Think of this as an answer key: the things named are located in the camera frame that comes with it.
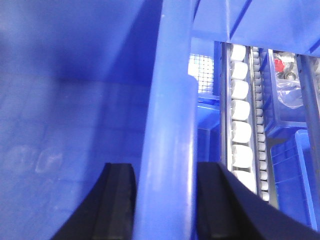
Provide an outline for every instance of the clear plastic bag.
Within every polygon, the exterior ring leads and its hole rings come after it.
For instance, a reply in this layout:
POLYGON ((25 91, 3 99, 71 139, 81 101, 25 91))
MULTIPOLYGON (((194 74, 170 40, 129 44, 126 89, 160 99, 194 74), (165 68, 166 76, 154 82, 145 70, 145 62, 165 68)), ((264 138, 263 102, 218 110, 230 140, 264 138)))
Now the clear plastic bag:
POLYGON ((296 55, 290 52, 274 53, 277 97, 291 109, 303 106, 296 55))

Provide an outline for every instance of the metal grid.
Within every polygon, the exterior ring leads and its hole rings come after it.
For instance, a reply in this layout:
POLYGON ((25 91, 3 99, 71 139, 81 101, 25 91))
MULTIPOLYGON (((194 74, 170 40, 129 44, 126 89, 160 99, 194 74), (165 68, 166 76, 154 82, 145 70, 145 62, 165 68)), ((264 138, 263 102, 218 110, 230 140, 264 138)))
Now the metal grid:
POLYGON ((191 54, 188 74, 198 81, 198 93, 213 95, 214 60, 205 55, 191 54))

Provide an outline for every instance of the red object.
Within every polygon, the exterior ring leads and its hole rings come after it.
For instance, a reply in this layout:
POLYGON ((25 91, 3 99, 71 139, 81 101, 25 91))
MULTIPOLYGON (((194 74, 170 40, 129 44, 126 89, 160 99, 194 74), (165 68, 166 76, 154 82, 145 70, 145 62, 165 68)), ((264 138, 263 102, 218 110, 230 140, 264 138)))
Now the red object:
POLYGON ((280 59, 274 60, 274 66, 275 66, 275 71, 279 73, 283 72, 285 69, 285 64, 280 59))

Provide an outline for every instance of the blue plastic bin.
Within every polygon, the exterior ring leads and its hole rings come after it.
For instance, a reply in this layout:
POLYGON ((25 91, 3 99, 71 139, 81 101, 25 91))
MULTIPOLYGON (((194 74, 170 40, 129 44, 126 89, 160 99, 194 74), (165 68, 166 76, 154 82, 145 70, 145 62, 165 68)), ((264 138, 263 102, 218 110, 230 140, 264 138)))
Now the blue plastic bin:
POLYGON ((307 130, 271 148, 279 209, 296 221, 320 230, 320 200, 307 130))
POLYGON ((307 128, 305 107, 291 109, 278 100, 273 51, 260 52, 265 132, 269 138, 289 138, 297 130, 307 128))
POLYGON ((139 179, 161 9, 1 1, 1 240, 50 239, 105 163, 139 179))

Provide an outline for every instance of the white cylindrical part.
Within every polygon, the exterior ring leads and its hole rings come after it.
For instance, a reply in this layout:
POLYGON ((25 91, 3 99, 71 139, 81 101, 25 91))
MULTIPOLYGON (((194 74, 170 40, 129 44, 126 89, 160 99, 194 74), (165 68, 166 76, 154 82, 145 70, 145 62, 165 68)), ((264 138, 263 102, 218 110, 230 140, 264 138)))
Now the white cylindrical part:
POLYGON ((260 179, 266 181, 268 179, 268 173, 266 171, 260 171, 260 179))
POLYGON ((258 138, 258 142, 260 143, 264 143, 266 141, 266 135, 264 135, 263 133, 258 133, 257 138, 258 138))
POLYGON ((259 64, 253 65, 253 71, 254 72, 258 72, 259 70, 260 70, 260 65, 259 64))
POLYGON ((263 123, 264 123, 264 118, 262 116, 257 116, 256 117, 256 124, 262 125, 263 123))
POLYGON ((233 144, 232 145, 232 159, 233 166, 238 168, 250 168, 254 154, 252 149, 248 146, 233 144))
POLYGON ((261 197, 262 197, 262 200, 263 200, 263 201, 269 202, 270 196, 269 196, 269 193, 268 193, 268 192, 263 191, 261 197))
POLYGON ((320 74, 320 59, 317 58, 314 62, 314 72, 315 74, 320 74))
POLYGON ((258 152, 259 160, 260 161, 265 161, 267 158, 266 152, 265 151, 259 151, 258 152))
POLYGON ((250 114, 250 104, 243 100, 231 101, 231 117, 233 120, 245 121, 250 114))
POLYGON ((261 78, 255 78, 255 79, 254 79, 254 84, 255 84, 256 86, 260 86, 260 85, 261 85, 261 78))
POLYGON ((251 192, 256 191, 255 180, 250 172, 235 170, 232 172, 236 178, 245 185, 251 192))
POLYGON ((254 77, 255 79, 260 78, 260 77, 261 77, 260 72, 259 72, 259 71, 255 71, 255 72, 253 73, 253 77, 254 77))
POLYGON ((267 163, 265 161, 260 161, 260 170, 267 170, 267 163))
POLYGON ((266 144, 264 142, 258 142, 258 150, 259 151, 265 151, 266 150, 266 144))
POLYGON ((263 134, 264 131, 265 131, 265 128, 264 128, 263 125, 257 125, 256 126, 256 131, 257 131, 258 134, 263 134))
POLYGON ((262 109, 262 107, 263 107, 263 102, 260 100, 260 101, 255 101, 255 107, 257 108, 257 109, 262 109))
POLYGON ((243 121, 232 121, 232 141, 246 144, 250 141, 252 129, 249 123, 243 121))
POLYGON ((231 98, 243 100, 247 97, 249 84, 246 81, 234 79, 231 81, 231 98))
POLYGON ((261 116, 264 114, 264 111, 263 111, 261 108, 256 108, 256 109, 255 109, 255 114, 256 114, 258 117, 261 117, 261 116))
POLYGON ((254 65, 260 64, 260 59, 259 58, 254 58, 253 59, 253 64, 254 65))
POLYGON ((261 101, 262 100, 262 93, 256 93, 255 94, 255 100, 261 101))
POLYGON ((260 94, 262 92, 262 87, 261 86, 255 86, 255 92, 260 94))
POLYGON ((259 53, 257 51, 254 51, 252 53, 252 56, 253 56, 254 59, 258 59, 259 58, 259 53))
POLYGON ((269 184, 267 181, 261 181, 261 190, 262 191, 268 191, 269 189, 269 184))
POLYGON ((231 62, 231 79, 244 80, 248 73, 248 65, 242 61, 231 62))
POLYGON ((246 56, 246 47, 239 44, 232 44, 231 47, 231 61, 240 61, 242 62, 246 56))

